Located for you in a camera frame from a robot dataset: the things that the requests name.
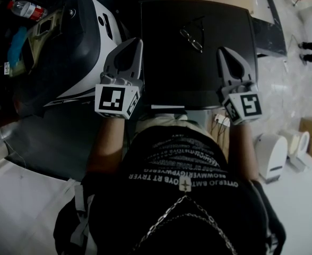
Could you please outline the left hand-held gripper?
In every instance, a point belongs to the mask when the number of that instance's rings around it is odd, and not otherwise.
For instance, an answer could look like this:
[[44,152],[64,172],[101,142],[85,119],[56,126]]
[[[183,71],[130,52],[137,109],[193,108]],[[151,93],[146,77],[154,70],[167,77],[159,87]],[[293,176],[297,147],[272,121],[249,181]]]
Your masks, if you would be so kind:
[[[144,83],[140,80],[143,41],[132,38],[113,49],[107,56],[101,81],[95,87],[94,111],[106,118],[130,119]],[[128,72],[129,78],[114,74]]]

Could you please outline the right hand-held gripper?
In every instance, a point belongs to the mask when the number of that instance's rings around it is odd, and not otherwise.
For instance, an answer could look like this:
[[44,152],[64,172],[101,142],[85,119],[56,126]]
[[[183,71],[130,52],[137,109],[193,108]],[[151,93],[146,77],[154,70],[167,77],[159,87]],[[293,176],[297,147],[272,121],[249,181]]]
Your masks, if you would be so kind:
[[262,95],[249,63],[236,51],[220,47],[217,51],[222,86],[218,89],[219,101],[232,124],[245,124],[262,115]]

